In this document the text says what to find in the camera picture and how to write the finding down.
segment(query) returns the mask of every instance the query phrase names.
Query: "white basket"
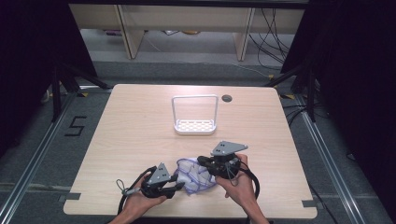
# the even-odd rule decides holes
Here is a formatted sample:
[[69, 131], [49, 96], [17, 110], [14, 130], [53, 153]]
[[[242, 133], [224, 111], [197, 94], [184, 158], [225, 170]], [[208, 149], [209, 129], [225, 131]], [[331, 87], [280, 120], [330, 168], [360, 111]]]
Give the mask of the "white basket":
[[[179, 98], [203, 98], [212, 97], [215, 100], [213, 119], [178, 119], [175, 100]], [[219, 97], [215, 94], [208, 95], [180, 95], [172, 98], [174, 113], [174, 126], [178, 134], [181, 135], [210, 135], [216, 130], [216, 117], [218, 114]]]

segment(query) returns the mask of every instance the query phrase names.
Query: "hand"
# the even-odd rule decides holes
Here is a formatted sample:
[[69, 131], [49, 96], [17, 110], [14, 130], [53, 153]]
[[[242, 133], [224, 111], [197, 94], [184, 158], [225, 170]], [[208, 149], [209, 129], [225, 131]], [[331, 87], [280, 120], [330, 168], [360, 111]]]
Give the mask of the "hand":
[[[243, 162], [241, 163], [241, 168], [248, 169], [246, 167], [248, 165], [248, 156], [244, 154], [236, 154], [236, 156]], [[220, 176], [216, 176], [216, 182], [225, 189], [226, 198], [231, 197], [244, 209], [252, 223], [269, 223], [257, 204], [252, 180], [245, 172], [239, 171], [235, 179], [233, 179], [233, 183], [236, 183], [236, 185], [229, 179], [224, 179]]]
[[[134, 186], [140, 188], [146, 175], [140, 178], [140, 180]], [[138, 218], [142, 217], [150, 208], [165, 202], [166, 196], [159, 198], [147, 198], [141, 191], [130, 195], [122, 209], [122, 212], [117, 215], [110, 223], [111, 224], [129, 224]]]

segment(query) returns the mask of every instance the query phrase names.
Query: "floor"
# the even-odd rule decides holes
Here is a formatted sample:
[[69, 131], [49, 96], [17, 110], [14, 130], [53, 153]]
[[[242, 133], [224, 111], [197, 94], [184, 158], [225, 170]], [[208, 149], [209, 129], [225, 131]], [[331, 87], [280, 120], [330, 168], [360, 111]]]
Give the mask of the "floor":
[[[281, 66], [279, 61], [283, 60], [280, 51], [276, 49], [278, 48], [278, 42], [270, 35], [267, 37], [267, 41], [275, 48], [268, 46], [266, 48], [277, 59], [264, 53], [258, 54], [257, 46], [252, 39], [249, 39], [246, 58], [244, 61], [238, 62], [236, 60], [232, 34], [199, 33], [198, 35], [186, 35], [182, 32], [177, 32], [167, 35], [163, 31], [148, 31], [145, 33], [137, 57], [133, 60], [127, 58], [120, 36], [106, 35], [101, 30], [81, 30], [81, 34], [95, 63], [148, 64], [148, 68], [146, 69], [149, 69], [152, 63], [180, 63], [190, 64], [196, 67], [200, 67], [201, 65], [215, 66], [227, 64], [234, 66], [235, 69], [244, 69], [263, 77], [269, 77], [271, 75], [278, 76], [279, 67]], [[261, 43], [261, 37], [258, 34], [253, 34], [252, 38], [258, 43]], [[285, 46], [289, 46], [292, 42], [293, 35], [280, 35], [279, 39]], [[265, 72], [258, 69], [258, 67], [262, 66], [266, 67]], [[290, 81], [279, 85], [278, 91], [282, 92], [282, 94], [287, 94], [289, 87]], [[94, 103], [90, 104], [95, 104], [92, 106], [102, 108], [106, 105], [107, 98], [108, 94], [92, 95]], [[281, 102], [285, 106], [285, 115], [292, 114], [293, 107], [287, 106], [295, 105], [296, 100], [289, 100], [285, 96]], [[84, 104], [82, 99], [77, 98], [71, 105], [74, 108], [73, 112], [68, 112], [65, 118], [71, 119], [77, 113], [87, 113], [88, 109], [86, 106], [83, 106]], [[50, 108], [50, 104], [43, 104], [36, 112], [36, 119], [27, 128], [25, 138], [21, 140], [21, 144], [18, 146], [26, 150], [10, 150], [0, 160], [0, 202], [6, 201], [15, 183], [26, 172], [25, 168], [29, 165], [30, 159], [35, 155], [35, 149], [42, 143], [46, 131], [51, 128], [51, 123], [48, 121], [48, 118], [51, 116]], [[343, 145], [342, 137], [337, 134], [332, 122], [326, 119], [326, 111], [323, 108], [317, 108], [316, 112], [318, 116], [325, 118], [318, 119], [317, 125], [322, 137], [326, 139], [327, 146], [329, 148], [336, 148], [336, 150], [331, 152], [335, 160], [334, 164], [345, 178], [347, 187], [352, 192], [355, 202], [357, 202], [359, 209], [362, 211], [362, 215], [366, 220], [365, 223], [392, 223], [357, 163], [346, 157], [347, 148]], [[95, 117], [99, 119], [101, 110], [93, 110], [90, 113], [97, 113]], [[91, 123], [93, 126], [86, 128], [90, 130], [91, 134], [94, 132], [94, 124], [97, 121], [92, 120]], [[326, 206], [331, 209], [338, 223], [359, 223], [351, 220], [351, 216], [348, 215], [345, 208], [346, 204], [340, 200], [342, 197], [337, 193], [338, 191], [323, 162], [322, 155], [318, 153], [316, 143], [312, 140], [308, 144], [306, 143], [306, 139], [302, 138], [302, 135], [307, 137], [311, 134], [306, 128], [306, 123], [306, 119], [299, 117], [290, 126], [290, 130], [298, 148], [307, 179], [314, 185], [314, 188], [318, 192], [318, 195], [313, 192], [313, 197], [318, 202], [318, 217], [314, 220], [275, 220], [275, 223], [335, 223], [329, 216], [329, 213], [325, 211]], [[63, 158], [67, 157], [69, 160], [79, 162], [82, 160], [85, 151], [78, 151], [74, 149], [74, 146], [79, 145], [84, 147], [90, 143], [90, 139], [79, 138], [76, 141], [75, 143], [66, 143], [65, 141], [59, 143], [56, 139], [53, 140], [51, 143], [53, 148], [67, 148], [67, 150], [53, 150], [48, 152], [47, 159], [42, 161], [37, 173], [33, 174], [34, 179], [32, 184], [29, 186], [23, 199], [19, 202], [19, 209], [14, 211], [15, 217], [11, 219], [11, 223], [39, 223], [46, 222], [49, 218], [54, 218], [59, 223], [101, 223], [111, 218], [90, 216], [64, 217], [62, 209], [64, 199], [62, 197], [70, 190], [70, 183], [73, 182], [73, 176], [78, 170], [78, 167], [70, 167], [68, 162], [63, 160]]]

